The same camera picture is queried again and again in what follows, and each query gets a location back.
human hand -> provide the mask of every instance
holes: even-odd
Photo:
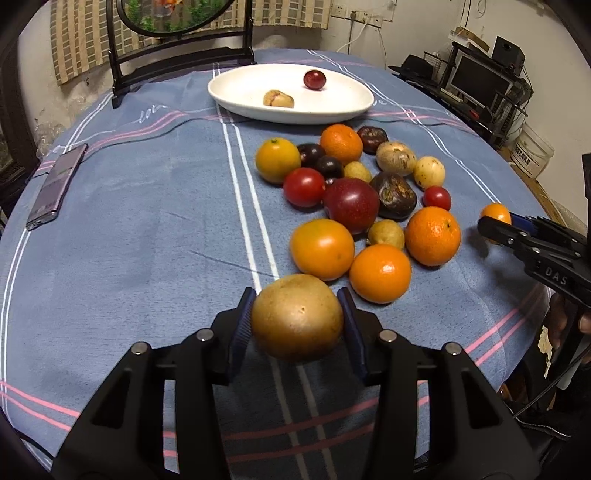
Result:
[[[544,325],[548,329],[548,340],[552,348],[556,350],[563,339],[564,329],[568,322],[566,310],[564,308],[564,297],[554,293],[550,299],[550,309],[544,319]],[[585,335],[591,335],[591,312],[586,312],[579,320],[579,330]],[[591,353],[583,358],[583,363],[591,362]]]

table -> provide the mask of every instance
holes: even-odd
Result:
[[[530,191],[465,124],[386,71],[313,50],[257,51],[256,60],[358,79],[375,104],[351,126],[383,127],[418,156],[444,162],[452,213],[463,229],[459,252],[438,270],[414,264],[409,291],[389,306],[356,301],[419,345],[459,342],[498,388],[534,339],[547,290],[475,226],[484,205],[496,200],[542,215]],[[131,344],[179,342],[235,307],[246,286],[259,289],[294,273],[290,234],[323,215],[291,208],[258,177],[253,161],[269,137],[310,142],[322,127],[266,124],[220,110],[206,85],[223,69],[144,85],[115,111],[103,95],[56,141],[12,213],[0,243],[0,396],[13,424],[52,453]],[[59,218],[26,232],[44,175],[80,142],[90,148]],[[377,172],[373,159],[362,160]],[[341,278],[331,288],[346,284]],[[358,479],[377,394],[353,376],[342,345],[296,367],[269,359],[251,342],[236,382],[215,389],[234,477]],[[428,448],[426,385],[418,402],[421,454]],[[174,469],[172,405],[167,388],[164,444]]]

smartphone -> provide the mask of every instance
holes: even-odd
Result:
[[[44,223],[55,220],[64,195],[87,148],[87,144],[82,144],[57,157],[31,209],[27,230],[34,230]]]

curtain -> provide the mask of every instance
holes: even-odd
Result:
[[[106,26],[106,2],[114,0],[51,0],[51,54],[58,85],[103,63],[108,63],[109,41]],[[179,5],[187,15],[195,0]],[[244,0],[236,0],[218,19],[198,31],[241,27],[244,24]],[[123,25],[113,7],[116,48],[129,53],[155,43]],[[328,28],[330,0],[254,0],[252,18],[256,27],[286,25],[304,28]]]

orange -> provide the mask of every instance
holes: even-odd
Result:
[[[480,213],[480,218],[484,216],[493,217],[501,222],[508,223],[509,225],[511,224],[511,214],[509,213],[509,210],[507,210],[507,207],[502,203],[491,203],[485,206]]]
[[[320,137],[320,146],[327,155],[336,158],[343,165],[359,160],[363,151],[361,137],[351,127],[342,124],[327,127]]]
[[[290,252],[302,273],[330,281],[347,273],[355,257],[355,243],[339,222],[320,218],[294,230]]]
[[[427,267],[449,262],[460,248],[462,231],[447,210],[425,207],[408,221],[404,239],[408,252]]]
[[[300,152],[285,138],[270,138],[256,152],[255,165],[263,179],[282,184],[285,177],[301,167]]]
[[[360,297],[390,303],[408,290],[411,266],[402,250],[388,244],[371,245],[351,265],[349,280]]]

